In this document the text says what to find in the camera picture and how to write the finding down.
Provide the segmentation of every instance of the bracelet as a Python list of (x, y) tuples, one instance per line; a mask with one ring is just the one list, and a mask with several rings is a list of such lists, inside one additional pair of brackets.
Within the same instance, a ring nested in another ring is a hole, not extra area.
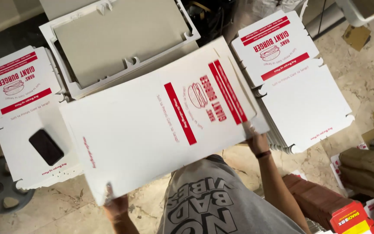
[(257, 158), (257, 159), (260, 159), (260, 158), (265, 157), (265, 156), (268, 156), (268, 155), (271, 155), (271, 151), (270, 151), (270, 150), (268, 150), (268, 151), (266, 151), (266, 152), (263, 152), (263, 153), (260, 153), (260, 154), (256, 155), (256, 158)]

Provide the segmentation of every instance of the marble floor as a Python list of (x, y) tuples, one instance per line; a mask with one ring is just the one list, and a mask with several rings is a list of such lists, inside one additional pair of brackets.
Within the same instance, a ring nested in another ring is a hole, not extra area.
[[(371, 41), (361, 52), (343, 41), (348, 23), (343, 23), (316, 41), (321, 57), (348, 101), (356, 121), (339, 133), (303, 153), (287, 155), (274, 151), (281, 174), (296, 169), (308, 180), (341, 192), (330, 168), (329, 158), (362, 143), (361, 134), (374, 128), (374, 21), (367, 25)], [(261, 186), (259, 165), (246, 146), (232, 146), (219, 152), (236, 170), (248, 189)], [(169, 175), (129, 194), (130, 217), (142, 234), (154, 233), (163, 212), (164, 191)], [(0, 233), (112, 233), (103, 210), (94, 203), (83, 176), (36, 190), (22, 210), (0, 215)]]

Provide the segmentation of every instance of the burger illustration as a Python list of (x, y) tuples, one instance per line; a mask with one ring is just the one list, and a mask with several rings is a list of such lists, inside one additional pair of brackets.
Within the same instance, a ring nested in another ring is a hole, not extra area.
[(199, 109), (205, 107), (209, 103), (203, 88), (199, 83), (193, 83), (189, 86), (188, 96), (190, 97), (190, 101), (193, 103), (193, 105)]
[(263, 50), (261, 52), (261, 58), (263, 61), (270, 61), (278, 57), (280, 53), (281, 51), (279, 51), (278, 46), (274, 45), (274, 46), (269, 47), (266, 50)]
[(16, 82), (4, 86), (4, 93), (5, 95), (14, 95), (19, 93), (24, 88), (24, 83), (21, 80), (17, 80)]

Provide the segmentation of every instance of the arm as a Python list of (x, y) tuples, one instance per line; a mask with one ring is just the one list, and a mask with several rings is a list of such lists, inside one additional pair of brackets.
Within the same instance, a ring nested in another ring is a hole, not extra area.
[[(112, 188), (107, 186), (107, 196), (111, 194)], [(106, 217), (111, 221), (115, 234), (139, 234), (137, 228), (128, 215), (128, 196), (124, 195), (111, 201), (103, 206)]]
[[(253, 139), (248, 141), (248, 144), (256, 156), (269, 151), (266, 133), (254, 135)], [(292, 219), (307, 234), (311, 234), (297, 201), (289, 192), (278, 172), (272, 155), (265, 155), (259, 158), (258, 161), (266, 201)]]

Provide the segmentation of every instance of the black phone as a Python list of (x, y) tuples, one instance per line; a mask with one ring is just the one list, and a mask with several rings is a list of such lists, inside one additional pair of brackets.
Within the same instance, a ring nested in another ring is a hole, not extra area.
[(50, 166), (53, 166), (64, 156), (63, 151), (44, 129), (38, 130), (28, 141)]

